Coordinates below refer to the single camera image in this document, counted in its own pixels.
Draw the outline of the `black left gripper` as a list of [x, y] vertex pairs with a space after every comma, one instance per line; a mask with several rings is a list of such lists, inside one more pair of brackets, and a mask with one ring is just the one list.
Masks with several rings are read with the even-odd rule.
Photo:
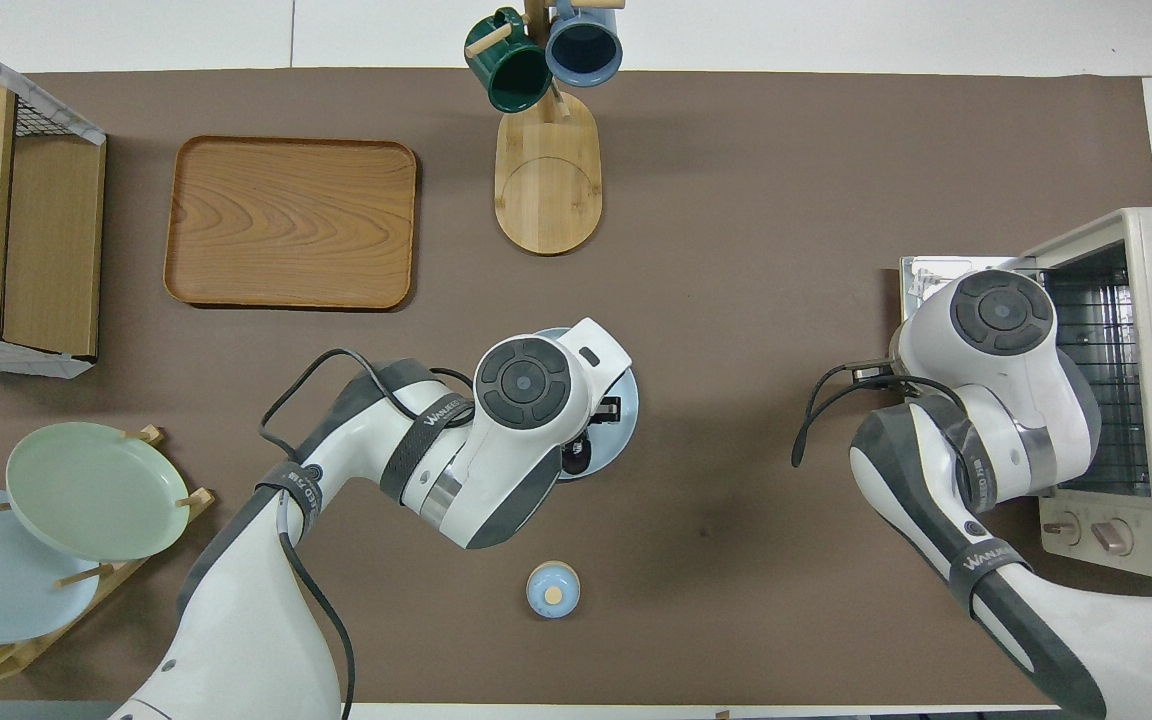
[[590, 441], [620, 441], [626, 434], [626, 424], [622, 423], [621, 397], [605, 396], [596, 406], [594, 414], [586, 424], [584, 432]]

